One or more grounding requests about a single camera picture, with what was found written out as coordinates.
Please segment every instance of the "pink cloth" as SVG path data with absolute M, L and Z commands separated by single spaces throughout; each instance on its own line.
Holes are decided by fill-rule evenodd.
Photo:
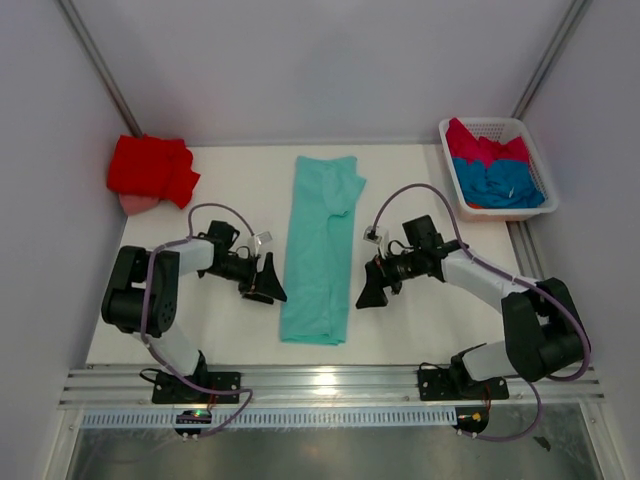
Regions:
M 120 205 L 127 215 L 137 215 L 138 213 L 151 210 L 160 203 L 159 198 L 141 197 L 139 195 L 123 195 L 119 194 Z
M 522 140 L 517 137 L 506 143 L 493 142 L 486 137 L 479 140 L 467 130 L 460 120 L 452 118 L 446 133 L 447 144 L 452 157 L 459 157 L 471 163 L 481 161 L 489 168 L 496 160 L 516 160 L 529 163 L 529 151 Z

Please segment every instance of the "white arm segment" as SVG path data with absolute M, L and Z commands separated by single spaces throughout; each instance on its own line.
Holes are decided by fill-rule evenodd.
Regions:
M 442 261 L 442 272 L 447 283 L 472 293 L 499 313 L 502 313 L 504 297 L 512 292 L 527 290 L 474 263 L 462 250 L 449 254 Z M 537 282 L 533 278 L 518 278 L 534 285 Z M 504 341 L 471 350 L 464 354 L 462 361 L 471 378 L 478 382 L 494 377 L 517 375 L 507 357 Z
M 170 252 L 180 254 L 180 274 L 206 270 L 213 264 L 213 243 L 194 238 L 189 243 L 167 248 Z
M 139 333 L 132 334 L 140 340 Z M 147 335 L 147 340 L 158 354 L 184 376 L 192 375 L 198 365 L 200 352 L 174 323 L 160 338 Z
M 477 258 L 481 258 L 484 262 L 493 265 L 492 262 L 485 258 L 475 255 L 473 250 L 471 253 Z M 524 292 L 527 289 L 516 285 L 511 280 L 506 280 L 491 273 L 477 263 L 473 262 L 462 250 L 450 253 L 447 258 L 442 260 L 442 273 L 444 280 L 467 292 L 472 293 L 486 304 L 492 306 L 502 313 L 502 299 L 512 292 Z M 521 277 L 535 285 L 537 280 L 533 278 Z
M 170 247 L 167 250 L 180 254 L 179 276 L 198 270 L 206 270 L 213 264 L 213 244 L 194 238 L 189 243 Z M 140 334 L 133 336 L 140 340 Z M 184 376 L 192 375 L 198 365 L 200 352 L 174 323 L 160 338 L 147 336 L 158 354 Z

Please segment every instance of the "white wall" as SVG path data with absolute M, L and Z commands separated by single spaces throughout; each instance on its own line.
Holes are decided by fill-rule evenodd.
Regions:
M 105 172 L 124 126 L 55 2 L 0 14 L 1 477 L 41 478 L 123 217 Z
M 638 470 L 640 3 L 594 2 L 525 121 L 561 193 L 531 222 L 547 270 L 570 285 L 594 363 Z
M 148 133 L 435 139 L 510 115 L 569 0 L 75 0 Z

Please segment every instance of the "blue cloth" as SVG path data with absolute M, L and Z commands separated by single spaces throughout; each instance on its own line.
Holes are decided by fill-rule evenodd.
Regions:
M 338 345 L 347 337 L 355 207 L 365 179 L 356 157 L 298 157 L 280 313 L 283 342 Z
M 453 166 L 467 203 L 485 208 L 535 208 L 544 202 L 524 162 L 496 160 L 485 168 L 480 161 L 469 164 L 455 157 Z

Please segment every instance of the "cable connector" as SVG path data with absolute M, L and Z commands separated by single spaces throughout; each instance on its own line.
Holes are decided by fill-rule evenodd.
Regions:
M 384 258 L 388 252 L 389 231 L 384 227 L 369 226 L 365 229 L 363 240 L 378 246 L 380 255 Z

